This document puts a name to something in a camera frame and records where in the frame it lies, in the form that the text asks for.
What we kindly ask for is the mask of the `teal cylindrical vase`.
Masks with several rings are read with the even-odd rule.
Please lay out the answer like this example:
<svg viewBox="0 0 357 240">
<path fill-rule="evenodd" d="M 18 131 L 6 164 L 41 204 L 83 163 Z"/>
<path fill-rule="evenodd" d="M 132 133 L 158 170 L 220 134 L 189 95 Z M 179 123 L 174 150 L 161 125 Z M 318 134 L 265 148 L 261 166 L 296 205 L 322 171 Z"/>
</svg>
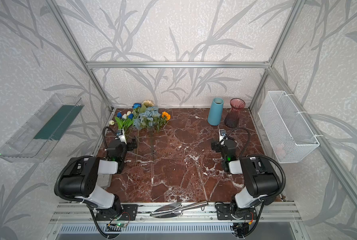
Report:
<svg viewBox="0 0 357 240">
<path fill-rule="evenodd" d="M 207 118 L 207 122 L 212 126 L 217 126 L 221 122 L 224 101 L 221 98 L 214 98 Z"/>
</svg>

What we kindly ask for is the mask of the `light blue rose bouquet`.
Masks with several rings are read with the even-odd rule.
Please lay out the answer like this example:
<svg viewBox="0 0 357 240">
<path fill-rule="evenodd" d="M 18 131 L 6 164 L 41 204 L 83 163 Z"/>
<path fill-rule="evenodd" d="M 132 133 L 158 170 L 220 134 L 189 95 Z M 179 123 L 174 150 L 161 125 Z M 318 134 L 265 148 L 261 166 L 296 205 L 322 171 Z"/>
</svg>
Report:
<svg viewBox="0 0 357 240">
<path fill-rule="evenodd" d="M 154 160 L 154 140 L 153 140 L 153 132 L 155 129 L 156 119 L 160 116 L 157 107 L 149 107 L 146 108 L 142 105 L 142 108 L 138 108 L 137 110 L 132 111 L 133 117 L 133 126 L 138 130 L 141 131 L 146 129 L 150 139 L 150 150 L 151 150 L 151 157 Z"/>
</svg>

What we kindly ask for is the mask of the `dark blue rose stem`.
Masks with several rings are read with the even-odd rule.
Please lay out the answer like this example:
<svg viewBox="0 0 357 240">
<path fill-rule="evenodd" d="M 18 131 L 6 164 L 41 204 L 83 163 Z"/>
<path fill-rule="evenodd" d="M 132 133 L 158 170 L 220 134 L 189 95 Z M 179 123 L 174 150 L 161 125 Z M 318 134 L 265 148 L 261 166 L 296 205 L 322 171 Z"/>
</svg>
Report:
<svg viewBox="0 0 357 240">
<path fill-rule="evenodd" d="M 142 108 L 142 103 L 135 103 L 132 106 L 133 110 L 137 110 L 138 108 Z"/>
</svg>

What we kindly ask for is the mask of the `beige sunflower stem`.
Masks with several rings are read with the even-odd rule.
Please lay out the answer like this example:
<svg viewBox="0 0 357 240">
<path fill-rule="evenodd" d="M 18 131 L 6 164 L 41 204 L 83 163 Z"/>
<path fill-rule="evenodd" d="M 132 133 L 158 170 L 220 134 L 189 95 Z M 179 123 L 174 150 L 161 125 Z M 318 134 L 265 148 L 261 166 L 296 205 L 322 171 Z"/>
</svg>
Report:
<svg viewBox="0 0 357 240">
<path fill-rule="evenodd" d="M 146 108 L 154 107 L 154 103 L 152 102 L 152 100 L 144 100 L 144 101 L 142 102 L 142 104 L 143 104 Z"/>
</svg>

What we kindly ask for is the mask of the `orange marigold flower stem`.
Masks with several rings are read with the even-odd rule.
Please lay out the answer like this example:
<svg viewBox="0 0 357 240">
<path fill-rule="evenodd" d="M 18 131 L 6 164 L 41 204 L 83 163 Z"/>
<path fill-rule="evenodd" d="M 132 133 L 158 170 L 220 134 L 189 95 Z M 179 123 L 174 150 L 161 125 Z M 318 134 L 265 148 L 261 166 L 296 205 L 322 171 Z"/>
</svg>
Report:
<svg viewBox="0 0 357 240">
<path fill-rule="evenodd" d="M 171 116 L 167 112 L 163 112 L 160 114 L 160 116 L 156 119 L 155 123 L 155 129 L 157 132 L 159 132 L 170 120 Z"/>
</svg>

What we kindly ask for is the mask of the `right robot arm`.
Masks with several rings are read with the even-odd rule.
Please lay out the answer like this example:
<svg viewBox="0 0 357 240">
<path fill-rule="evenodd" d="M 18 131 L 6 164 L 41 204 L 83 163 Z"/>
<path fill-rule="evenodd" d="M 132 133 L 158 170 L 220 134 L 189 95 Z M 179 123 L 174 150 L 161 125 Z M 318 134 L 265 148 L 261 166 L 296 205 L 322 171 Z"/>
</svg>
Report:
<svg viewBox="0 0 357 240">
<path fill-rule="evenodd" d="M 247 133 L 247 140 L 240 154 L 236 154 L 237 143 L 230 134 L 237 130 Z M 270 205 L 282 193 L 286 185 L 286 176 L 279 163 L 265 155 L 247 155 L 244 153 L 250 143 L 250 131 L 237 127 L 227 132 L 219 130 L 219 139 L 211 142 L 211 149 L 222 156 L 223 170 L 232 175 L 243 175 L 243 189 L 232 197 L 230 215 L 234 219 L 242 219 L 248 212 L 254 219 L 255 207 Z"/>
</svg>

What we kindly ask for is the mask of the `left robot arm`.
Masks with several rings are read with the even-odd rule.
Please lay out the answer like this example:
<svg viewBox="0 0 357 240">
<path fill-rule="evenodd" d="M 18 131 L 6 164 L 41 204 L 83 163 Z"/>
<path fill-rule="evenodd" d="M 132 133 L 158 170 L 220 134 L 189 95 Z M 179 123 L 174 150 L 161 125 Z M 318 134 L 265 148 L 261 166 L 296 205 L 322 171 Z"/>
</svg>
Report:
<svg viewBox="0 0 357 240">
<path fill-rule="evenodd" d="M 117 195 L 97 184 L 99 175 L 121 174 L 125 157 L 137 149 L 135 138 L 128 142 L 123 129 L 114 131 L 104 127 L 102 131 L 105 157 L 81 156 L 71 158 L 58 175 L 54 193 L 66 201 L 85 203 L 90 210 L 97 210 L 113 217 L 123 213 Z"/>
</svg>

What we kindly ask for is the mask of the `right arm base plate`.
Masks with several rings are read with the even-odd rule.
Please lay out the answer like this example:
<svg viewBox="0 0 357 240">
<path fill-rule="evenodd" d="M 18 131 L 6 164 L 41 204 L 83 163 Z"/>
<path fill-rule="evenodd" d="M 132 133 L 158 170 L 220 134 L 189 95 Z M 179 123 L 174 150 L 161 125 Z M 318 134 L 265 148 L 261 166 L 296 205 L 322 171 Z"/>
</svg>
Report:
<svg viewBox="0 0 357 240">
<path fill-rule="evenodd" d="M 215 202 L 218 220 L 254 221 L 257 219 L 255 208 L 238 208 L 235 203 Z"/>
</svg>

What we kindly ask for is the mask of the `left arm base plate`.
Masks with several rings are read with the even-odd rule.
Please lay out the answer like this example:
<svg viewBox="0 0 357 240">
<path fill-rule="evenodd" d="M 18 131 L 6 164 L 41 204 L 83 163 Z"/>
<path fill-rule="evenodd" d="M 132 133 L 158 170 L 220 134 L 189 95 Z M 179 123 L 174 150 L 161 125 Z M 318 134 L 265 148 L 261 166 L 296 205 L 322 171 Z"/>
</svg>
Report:
<svg viewBox="0 0 357 240">
<path fill-rule="evenodd" d="M 95 218 L 97 221 L 109 221 L 109 220 L 120 220 L 120 221 L 135 221 L 136 214 L 138 210 L 137 204 L 123 204 L 120 210 L 105 209 L 98 210 Z"/>
</svg>

